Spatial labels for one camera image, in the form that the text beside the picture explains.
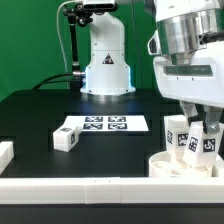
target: white block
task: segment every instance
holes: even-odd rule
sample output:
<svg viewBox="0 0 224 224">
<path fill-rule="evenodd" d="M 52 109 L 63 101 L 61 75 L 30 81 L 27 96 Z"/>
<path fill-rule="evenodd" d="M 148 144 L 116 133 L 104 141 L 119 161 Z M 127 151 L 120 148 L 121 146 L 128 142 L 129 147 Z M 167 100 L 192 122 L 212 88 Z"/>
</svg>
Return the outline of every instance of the white block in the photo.
<svg viewBox="0 0 224 224">
<path fill-rule="evenodd" d="M 174 159 L 182 159 L 184 155 L 189 126 L 184 115 L 164 117 L 166 150 Z"/>
<path fill-rule="evenodd" d="M 69 152 L 79 141 L 78 126 L 61 126 L 53 133 L 54 149 Z"/>
<path fill-rule="evenodd" d="M 154 202 L 155 188 L 157 188 L 157 190 L 159 190 L 159 188 L 158 186 L 153 187 L 148 185 L 152 180 L 154 180 L 154 178 L 122 178 L 121 204 L 147 203 L 147 201 Z"/>
<path fill-rule="evenodd" d="M 85 204 L 84 178 L 3 178 L 0 204 Z"/>
<path fill-rule="evenodd" d="M 205 134 L 203 123 L 191 123 L 183 160 L 193 167 L 209 166 L 215 163 L 218 155 L 223 129 L 217 134 Z"/>
<path fill-rule="evenodd" d="M 12 158 L 14 157 L 13 143 L 1 142 L 0 144 L 0 174 L 8 166 Z"/>
<path fill-rule="evenodd" d="M 85 186 L 85 203 L 120 203 L 120 178 L 92 178 Z"/>
</svg>

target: white container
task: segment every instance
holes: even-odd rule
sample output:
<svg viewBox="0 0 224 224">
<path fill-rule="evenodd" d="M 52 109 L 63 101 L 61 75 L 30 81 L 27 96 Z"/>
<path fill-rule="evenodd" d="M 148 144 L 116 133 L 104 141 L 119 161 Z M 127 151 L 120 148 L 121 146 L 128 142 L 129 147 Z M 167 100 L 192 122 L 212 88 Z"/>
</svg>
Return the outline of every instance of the white container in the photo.
<svg viewBox="0 0 224 224">
<path fill-rule="evenodd" d="M 191 167 L 182 160 L 174 161 L 168 152 L 160 152 L 149 159 L 149 177 L 211 177 L 213 166 Z"/>
</svg>

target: white border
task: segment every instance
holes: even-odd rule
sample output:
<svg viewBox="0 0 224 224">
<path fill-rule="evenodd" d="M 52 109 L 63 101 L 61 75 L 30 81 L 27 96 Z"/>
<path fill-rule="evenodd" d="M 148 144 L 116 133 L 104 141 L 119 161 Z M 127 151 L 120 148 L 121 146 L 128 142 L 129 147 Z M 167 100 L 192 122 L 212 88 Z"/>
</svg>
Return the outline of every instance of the white border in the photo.
<svg viewBox="0 0 224 224">
<path fill-rule="evenodd" d="M 224 179 L 1 179 L 0 204 L 224 203 Z"/>
</svg>

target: white cube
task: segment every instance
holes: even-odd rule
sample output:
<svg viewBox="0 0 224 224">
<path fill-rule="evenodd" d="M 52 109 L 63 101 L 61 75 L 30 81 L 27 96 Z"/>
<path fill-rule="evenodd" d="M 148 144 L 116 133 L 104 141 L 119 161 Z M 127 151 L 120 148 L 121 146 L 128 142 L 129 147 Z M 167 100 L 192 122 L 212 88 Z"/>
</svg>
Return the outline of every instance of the white cube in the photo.
<svg viewBox="0 0 224 224">
<path fill-rule="evenodd" d="M 79 141 L 79 128 L 61 126 L 53 133 L 54 149 L 69 152 Z"/>
<path fill-rule="evenodd" d="M 193 167 L 213 165 L 218 155 L 223 129 L 217 134 L 205 134 L 203 122 L 191 123 L 183 160 Z"/>
<path fill-rule="evenodd" d="M 12 158 L 14 157 L 13 143 L 1 142 L 0 143 L 0 174 L 8 166 Z"/>
<path fill-rule="evenodd" d="M 189 126 L 184 115 L 165 116 L 166 150 L 173 159 L 182 159 L 187 144 Z"/>
</svg>

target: black cable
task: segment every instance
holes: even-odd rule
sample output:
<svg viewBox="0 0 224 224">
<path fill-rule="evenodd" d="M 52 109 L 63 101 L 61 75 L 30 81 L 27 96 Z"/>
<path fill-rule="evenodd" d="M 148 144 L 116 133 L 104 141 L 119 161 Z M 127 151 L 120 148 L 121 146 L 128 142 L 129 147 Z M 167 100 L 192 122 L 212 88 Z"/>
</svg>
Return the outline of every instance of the black cable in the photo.
<svg viewBox="0 0 224 224">
<path fill-rule="evenodd" d="M 217 32 L 217 33 L 208 33 L 205 34 L 202 40 L 202 43 L 212 43 L 216 41 L 223 41 L 224 40 L 224 31 Z"/>
<path fill-rule="evenodd" d="M 60 81 L 42 82 L 39 85 L 36 85 L 33 88 L 33 90 L 38 90 L 42 85 L 54 84 L 54 83 L 62 83 L 62 82 L 77 82 L 77 80 L 71 79 L 71 80 L 60 80 Z"/>
<path fill-rule="evenodd" d="M 46 84 L 46 82 L 48 82 L 52 79 L 57 79 L 57 78 L 66 77 L 66 76 L 73 76 L 73 74 L 72 73 L 65 73 L 65 74 L 58 74 L 58 75 L 51 76 L 49 78 L 44 79 L 42 82 L 40 82 L 36 86 L 34 86 L 33 90 L 38 90 L 42 86 L 42 83 Z"/>
<path fill-rule="evenodd" d="M 135 36 L 135 44 L 136 44 L 136 50 L 137 50 L 137 55 L 138 55 L 139 69 L 140 69 L 140 74 L 141 74 L 141 85 L 143 88 L 144 80 L 143 80 L 143 72 L 142 72 L 142 61 L 141 61 L 139 42 L 138 42 L 136 26 L 135 26 L 135 9 L 134 9 L 134 1 L 133 0 L 131 0 L 131 8 L 132 8 L 132 25 L 133 25 L 133 31 L 134 31 L 134 36 Z"/>
</svg>

